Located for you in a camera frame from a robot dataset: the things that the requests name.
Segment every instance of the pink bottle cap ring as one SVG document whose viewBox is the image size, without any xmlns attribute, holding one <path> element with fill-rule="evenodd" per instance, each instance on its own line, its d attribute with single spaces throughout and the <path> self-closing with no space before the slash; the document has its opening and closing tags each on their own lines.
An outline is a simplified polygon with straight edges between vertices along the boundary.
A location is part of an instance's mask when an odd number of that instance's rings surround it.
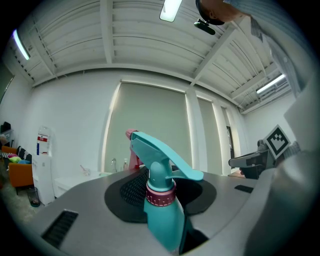
<svg viewBox="0 0 320 256">
<path fill-rule="evenodd" d="M 171 205 L 175 198 L 176 198 L 176 187 L 177 184 L 173 181 L 174 185 L 173 188 L 166 192 L 157 192 L 152 190 L 146 184 L 146 196 L 145 198 L 148 200 L 149 203 L 153 204 L 154 206 L 168 206 Z"/>
</svg>

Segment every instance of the faucet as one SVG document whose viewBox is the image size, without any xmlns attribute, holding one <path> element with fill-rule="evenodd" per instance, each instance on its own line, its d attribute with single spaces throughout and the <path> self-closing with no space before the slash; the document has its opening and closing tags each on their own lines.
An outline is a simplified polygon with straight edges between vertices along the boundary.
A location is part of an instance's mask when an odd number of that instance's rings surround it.
<svg viewBox="0 0 320 256">
<path fill-rule="evenodd" d="M 111 168 L 112 168 L 113 173 L 117 172 L 117 160 L 115 158 L 113 158 L 111 161 Z"/>
</svg>

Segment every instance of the red label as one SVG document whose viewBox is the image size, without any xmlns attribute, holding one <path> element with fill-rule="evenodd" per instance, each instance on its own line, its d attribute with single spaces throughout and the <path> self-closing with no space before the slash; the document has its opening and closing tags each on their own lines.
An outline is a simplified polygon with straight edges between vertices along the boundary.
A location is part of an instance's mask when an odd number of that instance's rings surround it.
<svg viewBox="0 0 320 256">
<path fill-rule="evenodd" d="M 48 142 L 48 139 L 47 138 L 41 138 L 41 137 L 38 136 L 38 141 Z"/>
</svg>

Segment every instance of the spray bottle nozzle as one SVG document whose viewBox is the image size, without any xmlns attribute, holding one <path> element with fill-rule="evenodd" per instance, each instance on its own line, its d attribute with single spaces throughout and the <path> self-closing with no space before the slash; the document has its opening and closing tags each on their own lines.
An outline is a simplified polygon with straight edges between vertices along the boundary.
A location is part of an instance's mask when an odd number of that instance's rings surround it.
<svg viewBox="0 0 320 256">
<path fill-rule="evenodd" d="M 149 169 L 147 184 L 154 191 L 172 189 L 172 178 L 201 181 L 204 177 L 202 171 L 193 170 L 172 148 L 144 132 L 132 132 L 130 148 Z M 179 170 L 172 171 L 170 160 Z"/>
</svg>

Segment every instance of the floor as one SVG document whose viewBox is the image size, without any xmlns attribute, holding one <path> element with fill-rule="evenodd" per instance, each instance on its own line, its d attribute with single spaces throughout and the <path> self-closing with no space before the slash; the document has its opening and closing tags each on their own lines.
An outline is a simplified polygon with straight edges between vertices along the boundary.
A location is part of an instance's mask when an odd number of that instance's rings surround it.
<svg viewBox="0 0 320 256">
<path fill-rule="evenodd" d="M 0 189 L 0 195 L 9 213 L 16 221 L 28 224 L 37 212 L 41 211 L 45 206 L 41 204 L 39 207 L 32 207 L 25 189 L 19 190 L 17 195 L 16 189 L 10 184 L 8 172 L 2 161 L 0 161 L 0 179 L 3 185 L 2 189 Z"/>
</svg>

